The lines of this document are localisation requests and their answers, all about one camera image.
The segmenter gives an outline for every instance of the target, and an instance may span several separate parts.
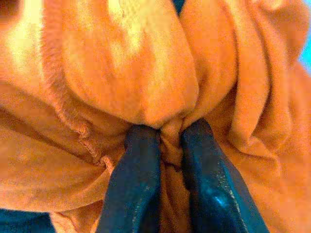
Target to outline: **orange fabric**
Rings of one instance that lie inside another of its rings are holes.
[[[179,133],[204,117],[270,232],[311,232],[303,1],[187,0],[180,18],[170,0],[19,2],[0,12],[0,208],[94,232],[126,132],[146,124],[162,232],[189,232]]]

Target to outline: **gathered fabric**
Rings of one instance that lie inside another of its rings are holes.
[[[0,11],[0,208],[95,232],[133,124],[161,131],[161,232],[190,232],[181,132],[204,118],[269,231],[311,231],[303,0],[21,0]]]

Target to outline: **orange cloth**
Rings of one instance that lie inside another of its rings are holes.
[[[15,2],[0,11],[0,208],[95,232],[126,132],[146,124],[162,132],[162,232],[190,232],[178,138],[204,117],[270,232],[311,232],[303,1],[187,0],[180,18],[170,0]]]

